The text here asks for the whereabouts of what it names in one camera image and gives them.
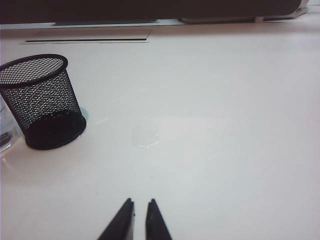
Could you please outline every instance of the black mesh pen holder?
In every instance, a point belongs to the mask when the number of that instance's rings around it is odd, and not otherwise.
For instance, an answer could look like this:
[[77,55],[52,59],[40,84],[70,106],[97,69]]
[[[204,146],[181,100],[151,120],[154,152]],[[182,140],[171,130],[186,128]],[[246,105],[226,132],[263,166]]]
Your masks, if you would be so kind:
[[41,54],[0,67],[0,93],[33,149],[61,147],[86,128],[67,65],[64,56]]

